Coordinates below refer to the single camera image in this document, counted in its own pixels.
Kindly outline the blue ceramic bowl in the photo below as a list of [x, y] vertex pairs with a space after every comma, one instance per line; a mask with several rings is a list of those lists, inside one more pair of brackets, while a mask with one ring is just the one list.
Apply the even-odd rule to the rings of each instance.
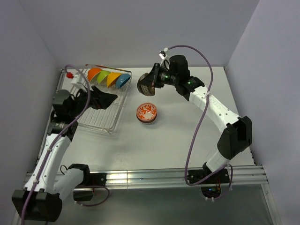
[[129, 74], [121, 74], [116, 81], [116, 84], [115, 84], [116, 88], [117, 89], [122, 88], [130, 80], [130, 78], [131, 78], [131, 75], [129, 75]]

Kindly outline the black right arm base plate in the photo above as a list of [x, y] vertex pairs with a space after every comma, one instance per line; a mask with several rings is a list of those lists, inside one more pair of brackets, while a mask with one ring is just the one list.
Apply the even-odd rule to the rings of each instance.
[[222, 169], [217, 173], [208, 173], [204, 169], [188, 170], [187, 179], [190, 184], [201, 182], [201, 184], [226, 184], [230, 181], [230, 176], [227, 169]]

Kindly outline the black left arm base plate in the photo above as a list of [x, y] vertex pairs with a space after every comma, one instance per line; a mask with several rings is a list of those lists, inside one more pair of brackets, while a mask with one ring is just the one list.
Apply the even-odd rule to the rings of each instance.
[[76, 188], [86, 188], [87, 186], [103, 186], [106, 184], [107, 173], [90, 173], [83, 182], [76, 186]]

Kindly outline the yellow plastic bowl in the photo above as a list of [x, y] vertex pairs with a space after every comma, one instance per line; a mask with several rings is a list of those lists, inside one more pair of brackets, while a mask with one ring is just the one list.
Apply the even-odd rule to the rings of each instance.
[[106, 86], [108, 88], [112, 87], [116, 81], [118, 80], [118, 78], [121, 76], [121, 73], [117, 73], [117, 72], [111, 72], [108, 76], [107, 76], [107, 81], [106, 81]]

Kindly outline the orange floral white bowl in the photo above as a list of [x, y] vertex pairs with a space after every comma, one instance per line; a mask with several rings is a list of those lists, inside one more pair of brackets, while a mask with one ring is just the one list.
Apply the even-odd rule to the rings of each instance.
[[136, 117], [142, 123], [153, 122], [158, 115], [158, 109], [153, 103], [142, 103], [136, 109]]

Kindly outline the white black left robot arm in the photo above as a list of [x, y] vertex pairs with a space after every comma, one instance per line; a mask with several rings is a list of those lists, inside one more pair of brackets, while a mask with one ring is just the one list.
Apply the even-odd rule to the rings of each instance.
[[26, 220], [55, 222], [62, 211], [63, 200], [78, 186], [94, 188], [89, 166], [71, 164], [58, 181], [55, 180], [62, 158], [78, 127], [78, 119], [89, 109], [106, 109], [117, 95], [100, 91], [96, 86], [57, 91], [52, 98], [53, 110], [42, 155], [22, 190], [15, 190], [12, 202], [21, 223]]

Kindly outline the green white square bowl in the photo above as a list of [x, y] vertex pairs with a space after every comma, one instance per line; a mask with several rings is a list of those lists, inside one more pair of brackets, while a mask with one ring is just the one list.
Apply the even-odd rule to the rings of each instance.
[[97, 83], [98, 84], [105, 83], [107, 81], [107, 77], [110, 73], [111, 73], [110, 71], [102, 70], [97, 76]]

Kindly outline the red striped beige bowl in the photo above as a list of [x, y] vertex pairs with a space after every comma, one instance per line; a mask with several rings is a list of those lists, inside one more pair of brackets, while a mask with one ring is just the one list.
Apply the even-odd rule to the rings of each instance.
[[138, 79], [138, 82], [137, 82], [137, 89], [144, 96], [151, 97], [151, 96], [155, 95], [155, 88], [141, 83], [141, 81], [148, 75], [149, 75], [148, 73], [141, 75], [141, 77]]

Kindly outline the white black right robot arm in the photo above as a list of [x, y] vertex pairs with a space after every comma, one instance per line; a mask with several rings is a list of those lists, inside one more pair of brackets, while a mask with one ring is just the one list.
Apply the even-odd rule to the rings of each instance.
[[165, 85], [174, 86], [178, 94], [201, 109], [221, 133], [217, 151], [204, 164], [203, 178], [212, 183], [219, 177], [219, 168], [252, 144], [252, 121], [229, 110], [199, 78], [191, 76], [183, 55], [172, 56], [161, 64], [155, 63], [152, 70], [137, 82], [139, 92], [145, 96], [154, 96], [155, 90]]

